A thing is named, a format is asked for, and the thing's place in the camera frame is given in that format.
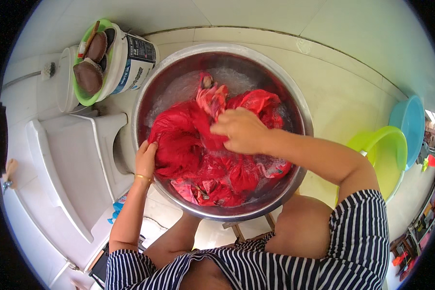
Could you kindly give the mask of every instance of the knee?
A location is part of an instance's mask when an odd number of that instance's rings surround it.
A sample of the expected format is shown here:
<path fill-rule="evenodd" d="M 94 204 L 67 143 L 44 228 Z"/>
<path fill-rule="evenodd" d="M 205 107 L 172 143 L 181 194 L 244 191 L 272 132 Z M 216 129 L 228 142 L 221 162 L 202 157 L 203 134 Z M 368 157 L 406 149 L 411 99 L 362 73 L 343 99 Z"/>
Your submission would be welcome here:
<path fill-rule="evenodd" d="M 331 208 L 307 196 L 296 196 L 275 225 L 275 237 L 268 242 L 268 252 L 304 257 L 323 258 L 330 244 L 328 225 Z"/>

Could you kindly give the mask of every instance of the brush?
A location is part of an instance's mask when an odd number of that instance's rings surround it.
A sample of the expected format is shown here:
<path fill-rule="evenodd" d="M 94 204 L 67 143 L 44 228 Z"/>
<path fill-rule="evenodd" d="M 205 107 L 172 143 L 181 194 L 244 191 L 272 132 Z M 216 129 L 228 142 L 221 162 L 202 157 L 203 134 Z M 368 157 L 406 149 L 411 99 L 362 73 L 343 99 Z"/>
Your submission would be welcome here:
<path fill-rule="evenodd" d="M 57 72 L 57 65 L 54 62 L 46 63 L 43 66 L 43 69 L 41 71 L 32 72 L 32 73 L 29 73 L 25 76 L 16 78 L 16 79 L 4 84 L 2 89 L 4 90 L 4 89 L 8 88 L 9 86 L 16 84 L 22 80 L 25 80 L 27 78 L 32 78 L 32 77 L 35 77 L 38 75 L 42 75 L 42 80 L 48 80 L 48 79 L 52 78 L 56 74 L 56 72 Z"/>

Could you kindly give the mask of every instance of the gold bracelet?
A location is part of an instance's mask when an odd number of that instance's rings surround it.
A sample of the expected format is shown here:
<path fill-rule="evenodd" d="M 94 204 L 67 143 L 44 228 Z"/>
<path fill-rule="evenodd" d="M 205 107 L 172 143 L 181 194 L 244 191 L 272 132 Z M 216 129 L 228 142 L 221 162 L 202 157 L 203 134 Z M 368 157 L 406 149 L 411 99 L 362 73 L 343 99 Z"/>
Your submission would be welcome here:
<path fill-rule="evenodd" d="M 143 176 L 141 174 L 136 174 L 135 177 L 145 178 L 146 180 L 148 180 L 148 182 L 155 183 L 155 180 L 153 178 L 146 177 L 146 176 Z"/>

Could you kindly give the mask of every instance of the pink fabric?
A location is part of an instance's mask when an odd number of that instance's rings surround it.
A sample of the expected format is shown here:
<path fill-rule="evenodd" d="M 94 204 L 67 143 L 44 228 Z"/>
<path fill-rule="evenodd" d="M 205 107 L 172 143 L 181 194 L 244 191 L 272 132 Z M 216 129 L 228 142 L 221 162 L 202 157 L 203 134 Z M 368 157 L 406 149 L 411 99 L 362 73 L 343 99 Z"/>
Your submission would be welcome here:
<path fill-rule="evenodd" d="M 227 87 L 200 74 L 195 101 L 176 104 L 158 115 L 148 142 L 158 142 L 155 157 L 157 177 L 171 184 L 187 201 L 201 206 L 239 206 L 255 191 L 260 180 L 275 185 L 291 164 L 270 156 L 235 154 L 224 147 L 225 136 L 211 134 L 210 125 L 225 109 L 244 107 L 268 128 L 282 128 L 277 112 L 280 99 L 265 90 L 245 92 L 227 100 Z"/>

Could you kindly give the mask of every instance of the navy and white striped top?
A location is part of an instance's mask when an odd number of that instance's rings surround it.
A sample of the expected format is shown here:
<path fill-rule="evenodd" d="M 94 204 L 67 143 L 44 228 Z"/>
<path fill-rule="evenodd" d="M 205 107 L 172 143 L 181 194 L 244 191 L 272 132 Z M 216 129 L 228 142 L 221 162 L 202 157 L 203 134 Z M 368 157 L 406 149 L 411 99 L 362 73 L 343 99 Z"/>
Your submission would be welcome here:
<path fill-rule="evenodd" d="M 216 263 L 235 290 L 381 289 L 389 258 L 388 223 L 380 192 L 358 191 L 330 215 L 330 246 L 322 259 L 264 252 L 256 246 L 189 252 L 157 270 L 132 250 L 110 254 L 106 289 L 179 289 L 193 260 Z"/>

